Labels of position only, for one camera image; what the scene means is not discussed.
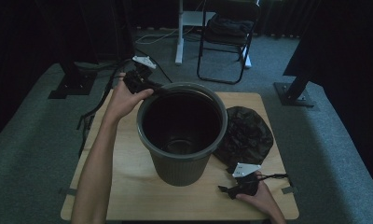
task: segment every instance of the table leg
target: table leg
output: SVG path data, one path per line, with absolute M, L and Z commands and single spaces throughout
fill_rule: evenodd
M 179 0 L 179 12 L 178 12 L 178 42 L 177 52 L 175 55 L 175 64 L 181 65 L 183 62 L 183 50 L 184 50 L 184 38 L 183 38 L 183 0 Z

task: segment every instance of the wooden table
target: wooden table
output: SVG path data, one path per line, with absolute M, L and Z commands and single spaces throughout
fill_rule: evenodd
M 217 94 L 226 108 L 235 105 L 252 108 L 270 127 L 268 115 L 259 94 L 237 92 L 217 92 Z M 110 95 L 96 113 L 70 189 L 77 187 L 83 164 L 98 132 Z M 136 106 L 127 117 L 122 119 L 117 127 L 108 220 L 254 220 L 266 218 L 253 206 L 238 200 L 231 200 L 226 193 L 220 192 L 218 185 L 233 187 L 236 183 L 234 178 L 226 172 L 227 166 L 215 156 L 211 156 L 203 175 L 192 185 L 174 187 L 161 180 L 155 171 L 148 149 L 143 146 L 137 133 L 136 117 L 139 106 Z M 268 157 L 262 163 L 261 172 L 264 175 L 286 173 L 275 141 Z M 297 218 L 298 210 L 294 195 L 282 192 L 282 189 L 289 187 L 287 179 L 267 179 L 265 182 L 285 218 Z M 72 195 L 66 196 L 61 213 L 65 220 L 71 218 L 74 198 Z

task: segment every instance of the black bucket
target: black bucket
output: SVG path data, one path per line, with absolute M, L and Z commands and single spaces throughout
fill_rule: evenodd
M 140 139 L 159 177 L 173 186 L 196 182 L 225 135 L 228 116 L 221 99 L 201 85 L 173 83 L 151 96 L 137 114 Z

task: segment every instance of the hand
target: hand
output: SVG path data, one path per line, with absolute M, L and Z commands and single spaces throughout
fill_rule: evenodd
M 269 215 L 271 223 L 285 223 L 279 205 L 274 201 L 268 186 L 263 180 L 259 181 L 258 190 L 255 196 L 238 194 L 236 195 L 236 198 L 253 205 L 262 213 Z
M 107 110 L 105 111 L 104 119 L 118 122 L 121 118 L 125 117 L 134 109 L 134 107 L 142 100 L 154 93 L 153 90 L 148 89 L 132 94 L 125 82 L 123 82 L 124 73 L 120 74 L 122 77 L 115 87 L 108 103 Z

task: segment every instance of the black metal chair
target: black metal chair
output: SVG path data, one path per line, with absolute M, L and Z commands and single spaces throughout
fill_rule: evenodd
M 259 4 L 254 0 L 206 0 L 204 1 L 202 12 L 203 20 L 201 26 L 200 48 L 197 69 L 198 78 L 200 78 L 201 80 L 227 84 L 236 84 L 240 82 L 242 80 L 242 74 L 245 69 L 245 61 L 248 55 L 248 51 L 250 49 L 254 29 L 256 27 L 257 20 L 260 16 Z M 245 30 L 245 35 L 242 36 L 234 34 L 222 34 L 221 32 L 218 32 L 217 30 L 211 28 L 210 22 L 212 22 L 212 19 L 209 19 L 207 21 L 207 12 L 214 12 L 216 16 L 221 17 L 221 20 L 226 19 L 230 21 L 249 21 L 249 24 L 251 24 L 251 26 L 248 26 L 248 30 Z M 234 46 L 236 47 L 236 50 L 207 48 L 204 47 L 205 42 L 209 42 L 213 44 L 213 46 Z M 235 81 L 229 81 L 202 77 L 200 74 L 200 61 L 204 49 L 238 53 L 239 59 L 237 61 L 242 59 L 242 70 L 240 72 L 239 78 Z

